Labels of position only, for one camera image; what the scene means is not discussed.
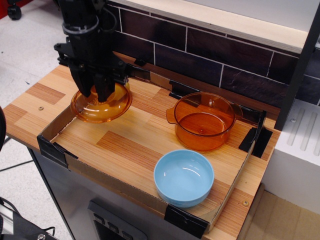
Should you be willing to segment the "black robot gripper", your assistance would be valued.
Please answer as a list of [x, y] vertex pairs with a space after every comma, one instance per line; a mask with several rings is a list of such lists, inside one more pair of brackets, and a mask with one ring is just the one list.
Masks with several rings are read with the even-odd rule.
[[115, 82], [128, 81], [127, 64], [110, 49], [109, 41], [100, 33], [92, 35], [69, 34], [65, 43], [57, 43], [59, 63], [68, 66], [78, 90], [85, 97], [95, 86], [99, 102], [106, 102], [115, 91]]

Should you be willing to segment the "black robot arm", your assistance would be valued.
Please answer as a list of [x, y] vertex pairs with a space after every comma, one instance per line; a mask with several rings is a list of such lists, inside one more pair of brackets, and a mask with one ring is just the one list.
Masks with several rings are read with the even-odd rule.
[[89, 97], [95, 88], [98, 101], [103, 103], [115, 85], [125, 84], [128, 78], [126, 63], [112, 50], [117, 18], [103, 0], [60, 0], [58, 5], [67, 36], [65, 43], [54, 46], [59, 62], [69, 67], [81, 94]]

